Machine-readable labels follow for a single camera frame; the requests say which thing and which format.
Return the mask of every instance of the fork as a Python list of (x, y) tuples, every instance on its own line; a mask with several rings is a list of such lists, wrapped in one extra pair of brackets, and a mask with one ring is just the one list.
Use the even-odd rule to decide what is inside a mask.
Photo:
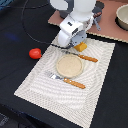
[(74, 85), (74, 86), (79, 87), (79, 88), (82, 88), (82, 89), (85, 88), (85, 85), (83, 85), (81, 83), (75, 82), (75, 81), (70, 80), (68, 78), (61, 78), (61, 77), (57, 76), (56, 74), (54, 74), (54, 73), (52, 73), (50, 71), (45, 72), (45, 75), (47, 75), (48, 77), (50, 77), (52, 79), (62, 80), (64, 82), (68, 83), (68, 84)]

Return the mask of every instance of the butter knife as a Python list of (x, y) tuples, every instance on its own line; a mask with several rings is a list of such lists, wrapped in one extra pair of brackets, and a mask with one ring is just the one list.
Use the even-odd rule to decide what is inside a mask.
[(77, 55), (78, 57), (85, 59), (85, 60), (89, 60), (89, 61), (93, 61), (93, 62), (97, 62), (98, 60), (96, 58), (92, 58), (92, 57), (88, 57), (88, 56), (84, 56), (84, 55), (80, 55), (80, 54), (76, 54), (76, 53), (71, 53), (65, 50), (61, 50), (62, 52), (66, 53), (66, 54), (73, 54), (73, 55)]

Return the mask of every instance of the wooden handle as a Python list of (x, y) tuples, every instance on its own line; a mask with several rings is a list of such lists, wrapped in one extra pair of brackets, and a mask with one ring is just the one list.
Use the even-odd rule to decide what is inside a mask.
[(102, 14), (102, 12), (98, 12), (98, 13), (94, 14), (93, 17), (96, 18), (96, 17), (100, 16), (101, 14)]
[(78, 83), (78, 82), (75, 82), (75, 81), (72, 81), (72, 80), (69, 80), (67, 78), (64, 78), (64, 82), (68, 83), (68, 84), (71, 84), (71, 85), (74, 85), (76, 87), (79, 87), (79, 88), (82, 88), (84, 89), (85, 88), (85, 85), (81, 84), (81, 83)]
[(89, 61), (93, 61), (93, 62), (97, 62), (98, 60), (96, 58), (92, 58), (92, 57), (88, 57), (88, 56), (84, 56), (84, 55), (78, 55), (80, 58), (85, 59), (85, 60), (89, 60)]

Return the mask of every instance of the table surface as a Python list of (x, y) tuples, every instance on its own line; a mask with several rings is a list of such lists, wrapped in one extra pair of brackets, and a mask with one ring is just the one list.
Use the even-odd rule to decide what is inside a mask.
[[(24, 2), (15, 0), (11, 6), (22, 7)], [(46, 2), (31, 0), (27, 6), (40, 6)], [(60, 30), (58, 26), (48, 24), (54, 11), (49, 5), (26, 9), (24, 20), (28, 33), (38, 40), (51, 43)], [(49, 46), (35, 42), (26, 35), (21, 24), (21, 12), (22, 9), (15, 8), (0, 12), (0, 104), (31, 115), (55, 128), (81, 128), (14, 95), (38, 62), (29, 57), (29, 51), (40, 48), (43, 54)], [(90, 128), (127, 128), (128, 44), (90, 34), (88, 38), (116, 43)]]

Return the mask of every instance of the placemat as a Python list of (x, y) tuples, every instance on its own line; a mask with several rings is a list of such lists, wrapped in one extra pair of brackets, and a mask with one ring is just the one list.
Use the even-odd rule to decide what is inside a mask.
[[(128, 4), (128, 2), (100, 1), (105, 5), (102, 10), (101, 21), (98, 23), (101, 27), (101, 31), (97, 30), (96, 25), (92, 25), (87, 33), (128, 43), (128, 31), (120, 28), (115, 21), (116, 10), (120, 6)], [(55, 11), (49, 18), (48, 23), (59, 26), (62, 21), (63, 18), (60, 17), (59, 11)]]
[[(58, 36), (53, 40), (53, 44), (57, 44), (57, 38)], [(72, 78), (84, 84), (85, 89), (45, 76), (44, 72), (47, 70), (59, 75), (55, 63), (64, 55), (60, 49), (49, 46), (14, 95), (83, 128), (89, 128), (115, 44), (90, 38), (84, 42), (87, 48), (80, 54), (98, 59), (97, 63), (83, 60), (85, 65), (83, 73)], [(74, 48), (69, 51), (78, 53)]]

